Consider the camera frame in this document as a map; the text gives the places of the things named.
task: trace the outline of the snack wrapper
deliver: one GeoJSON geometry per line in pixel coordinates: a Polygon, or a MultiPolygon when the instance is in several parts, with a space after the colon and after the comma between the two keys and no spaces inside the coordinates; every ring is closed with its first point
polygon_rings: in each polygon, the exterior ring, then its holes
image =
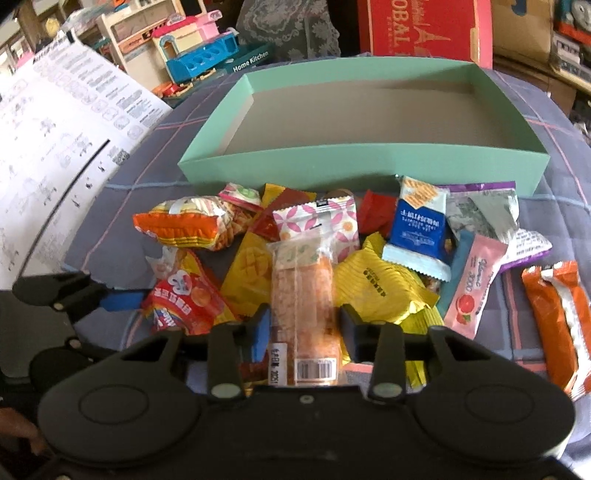
{"type": "Polygon", "coordinates": [[[222,284],[222,296],[239,315],[252,317],[261,303],[271,302],[272,257],[267,244],[247,232],[222,284]]]}
{"type": "Polygon", "coordinates": [[[247,189],[236,183],[228,183],[218,195],[222,200],[250,212],[262,210],[261,196],[254,189],[247,189]]]}
{"type": "Polygon", "coordinates": [[[445,325],[474,340],[507,245],[477,233],[462,230],[452,262],[452,277],[441,286],[437,309],[445,325]]]}
{"type": "Polygon", "coordinates": [[[244,233],[252,216],[219,197],[184,197],[134,215],[135,229],[163,245],[220,250],[244,233]]]}
{"type": "Polygon", "coordinates": [[[318,200],[273,212],[282,241],[320,228],[322,235],[334,236],[339,262],[359,249],[355,199],[352,196],[318,200]]]}
{"type": "Polygon", "coordinates": [[[308,198],[306,192],[284,189],[283,192],[281,192],[281,194],[260,213],[249,231],[270,242],[278,242],[280,240],[279,229],[273,218],[273,211],[292,207],[294,205],[300,205],[307,202],[308,198]]]}
{"type": "Polygon", "coordinates": [[[341,353],[330,241],[304,236],[269,248],[269,385],[336,385],[341,353]]]}
{"type": "Polygon", "coordinates": [[[390,237],[398,199],[380,195],[368,190],[359,208],[359,233],[371,235],[379,232],[384,238],[390,237]]]}
{"type": "Polygon", "coordinates": [[[164,280],[165,278],[168,278],[173,270],[178,269],[178,252],[179,250],[177,247],[167,247],[164,245],[162,247],[162,257],[146,257],[150,267],[152,267],[156,279],[164,280]]]}
{"type": "Polygon", "coordinates": [[[440,186],[449,190],[447,221],[459,239],[462,229],[509,245],[499,272],[539,260],[552,244],[538,232],[519,228],[515,182],[440,186]]]}
{"type": "Polygon", "coordinates": [[[187,335],[209,332],[213,325],[236,320],[195,253],[184,250],[178,269],[160,280],[144,300],[144,316],[154,330],[182,328],[187,335]]]}
{"type": "MultiPolygon", "coordinates": [[[[444,325],[436,308],[424,308],[420,312],[409,315],[400,323],[404,333],[416,333],[417,335],[426,335],[429,327],[435,325],[444,325]]],[[[407,361],[406,373],[408,383],[412,388],[427,384],[425,362],[407,361]]]]}
{"type": "Polygon", "coordinates": [[[449,281],[450,267],[443,261],[446,197],[447,190],[404,177],[389,244],[382,258],[449,281]]]}
{"type": "Polygon", "coordinates": [[[591,313],[577,262],[530,267],[521,278],[540,331],[548,376],[577,400],[591,391],[591,313]]]}
{"type": "Polygon", "coordinates": [[[408,268],[381,259],[385,244],[373,233],[335,268],[336,305],[349,303],[365,322],[400,323],[439,299],[408,268]]]}
{"type": "MultiPolygon", "coordinates": [[[[265,191],[263,193],[261,199],[261,206],[263,208],[267,208],[273,200],[275,200],[279,195],[283,193],[286,187],[282,187],[281,185],[275,185],[274,183],[265,183],[265,191]]],[[[316,200],[316,194],[313,192],[304,192],[306,194],[307,200],[301,202],[313,202],[316,200]]]]}

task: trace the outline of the clear plastic package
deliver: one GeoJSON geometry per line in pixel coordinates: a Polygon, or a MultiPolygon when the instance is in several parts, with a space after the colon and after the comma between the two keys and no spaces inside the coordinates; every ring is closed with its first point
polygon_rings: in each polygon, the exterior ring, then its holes
{"type": "Polygon", "coordinates": [[[269,385],[336,385],[341,366],[332,236],[269,245],[273,255],[269,385]]]}

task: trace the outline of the orange candy bar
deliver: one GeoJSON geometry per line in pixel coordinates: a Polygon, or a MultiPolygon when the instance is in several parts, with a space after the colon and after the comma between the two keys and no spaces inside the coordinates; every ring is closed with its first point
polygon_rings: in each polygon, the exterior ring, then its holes
{"type": "Polygon", "coordinates": [[[573,400],[591,391],[591,312],[577,262],[521,274],[534,311],[548,375],[573,400]]]}

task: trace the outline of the instruction sheet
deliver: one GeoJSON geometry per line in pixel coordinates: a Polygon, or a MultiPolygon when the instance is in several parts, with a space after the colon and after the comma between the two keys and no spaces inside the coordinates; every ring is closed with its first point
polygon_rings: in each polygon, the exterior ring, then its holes
{"type": "Polygon", "coordinates": [[[102,187],[171,111],[90,48],[55,40],[0,100],[0,288],[61,271],[102,187]]]}

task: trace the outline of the orange wrapper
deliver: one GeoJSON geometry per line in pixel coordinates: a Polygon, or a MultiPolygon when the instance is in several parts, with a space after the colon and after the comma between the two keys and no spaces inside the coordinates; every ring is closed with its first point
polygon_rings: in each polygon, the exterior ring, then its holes
{"type": "Polygon", "coordinates": [[[219,197],[185,197],[137,213],[134,226],[163,245],[217,251],[246,232],[252,215],[219,197]]]}
{"type": "Polygon", "coordinates": [[[530,267],[521,278],[540,331],[548,375],[576,400],[591,391],[591,312],[577,262],[530,267]]]}

